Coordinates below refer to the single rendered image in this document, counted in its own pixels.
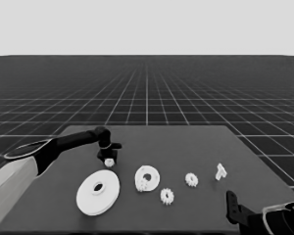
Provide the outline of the large thick white disc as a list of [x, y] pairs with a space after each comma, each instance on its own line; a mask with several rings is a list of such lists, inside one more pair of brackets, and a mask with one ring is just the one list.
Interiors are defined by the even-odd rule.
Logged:
[[97, 170], [86, 177], [78, 187], [76, 205], [86, 215], [99, 215], [114, 204], [120, 190], [119, 178], [113, 171]]

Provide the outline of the small white T-shaped piece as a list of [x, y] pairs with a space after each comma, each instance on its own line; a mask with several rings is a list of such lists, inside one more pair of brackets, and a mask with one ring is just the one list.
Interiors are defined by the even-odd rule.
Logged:
[[227, 171], [225, 170], [224, 166], [222, 164], [217, 165], [217, 173], [215, 176], [216, 180], [221, 180], [222, 178], [226, 178], [227, 176]]

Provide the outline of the white round pinned carrier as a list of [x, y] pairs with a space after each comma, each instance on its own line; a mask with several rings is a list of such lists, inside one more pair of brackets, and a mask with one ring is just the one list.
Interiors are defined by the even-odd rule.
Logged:
[[148, 182], [148, 187], [144, 192], [151, 192], [160, 184], [160, 173], [151, 165], [143, 165], [135, 172], [135, 187], [136, 183], [140, 180], [146, 180]]

